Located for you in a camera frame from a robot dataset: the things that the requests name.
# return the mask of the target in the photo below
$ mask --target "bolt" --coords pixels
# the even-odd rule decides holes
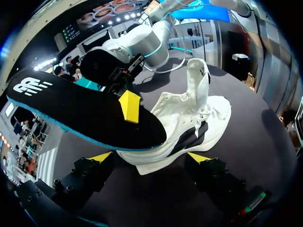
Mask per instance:
[[[68,192],[71,192],[71,191],[73,190],[73,187],[67,186],[67,187],[66,187],[66,190],[67,190]]]

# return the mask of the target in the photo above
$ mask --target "insole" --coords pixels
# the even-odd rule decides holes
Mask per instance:
[[[166,140],[161,122],[143,106],[139,108],[139,123],[127,122],[118,96],[87,89],[46,72],[17,73],[9,83],[7,97],[103,147],[143,151]]]

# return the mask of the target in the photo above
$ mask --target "white sneaker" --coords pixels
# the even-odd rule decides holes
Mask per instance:
[[[189,60],[187,92],[181,95],[163,92],[151,111],[165,128],[165,143],[149,151],[117,153],[145,175],[168,166],[184,153],[209,150],[223,135],[231,107],[224,97],[207,98],[208,87],[206,63],[201,59]]]

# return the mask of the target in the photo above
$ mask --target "blue screen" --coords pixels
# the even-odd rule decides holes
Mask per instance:
[[[209,0],[196,0],[189,5],[193,8],[179,9],[172,13],[176,19],[199,18],[209,20],[229,21],[228,10],[218,6],[209,6]]]

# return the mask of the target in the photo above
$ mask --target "red light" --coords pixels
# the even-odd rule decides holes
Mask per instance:
[[[240,212],[239,212],[239,214],[240,215],[244,215],[244,214],[246,214],[247,212],[245,211],[245,210],[241,210]]]

